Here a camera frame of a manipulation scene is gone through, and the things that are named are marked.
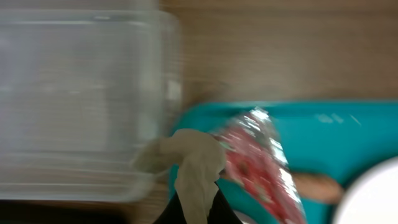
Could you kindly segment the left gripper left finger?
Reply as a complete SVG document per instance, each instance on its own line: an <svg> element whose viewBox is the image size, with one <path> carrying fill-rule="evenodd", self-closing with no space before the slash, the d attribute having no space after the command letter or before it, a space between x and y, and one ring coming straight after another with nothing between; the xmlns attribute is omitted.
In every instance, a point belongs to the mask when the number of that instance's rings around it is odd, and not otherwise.
<svg viewBox="0 0 398 224"><path fill-rule="evenodd" d="M187 224L177 193L174 193L164 211L153 224Z"/></svg>

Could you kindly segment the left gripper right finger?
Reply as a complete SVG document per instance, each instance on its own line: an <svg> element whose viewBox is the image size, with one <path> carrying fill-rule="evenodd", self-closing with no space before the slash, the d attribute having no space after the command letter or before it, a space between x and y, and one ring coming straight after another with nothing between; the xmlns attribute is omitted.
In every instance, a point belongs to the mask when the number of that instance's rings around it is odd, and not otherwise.
<svg viewBox="0 0 398 224"><path fill-rule="evenodd" d="M218 189L208 216L208 224L243 224Z"/></svg>

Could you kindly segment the red snack wrapper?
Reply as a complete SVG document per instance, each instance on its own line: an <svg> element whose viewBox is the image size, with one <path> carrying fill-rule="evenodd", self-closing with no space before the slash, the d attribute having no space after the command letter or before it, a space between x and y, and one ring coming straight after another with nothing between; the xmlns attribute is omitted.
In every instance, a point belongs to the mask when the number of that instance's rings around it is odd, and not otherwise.
<svg viewBox="0 0 398 224"><path fill-rule="evenodd" d="M254 108L214 133L226 150L229 180L218 185L231 207L256 223L307 224L288 162L267 111Z"/></svg>

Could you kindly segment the large white plate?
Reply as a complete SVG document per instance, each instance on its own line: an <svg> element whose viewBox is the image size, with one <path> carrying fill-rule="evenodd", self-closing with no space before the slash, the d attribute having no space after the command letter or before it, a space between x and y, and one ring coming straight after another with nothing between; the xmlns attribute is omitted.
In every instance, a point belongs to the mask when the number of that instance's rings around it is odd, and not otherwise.
<svg viewBox="0 0 398 224"><path fill-rule="evenodd" d="M365 172L346 191L332 224L397 224L397 158Z"/></svg>

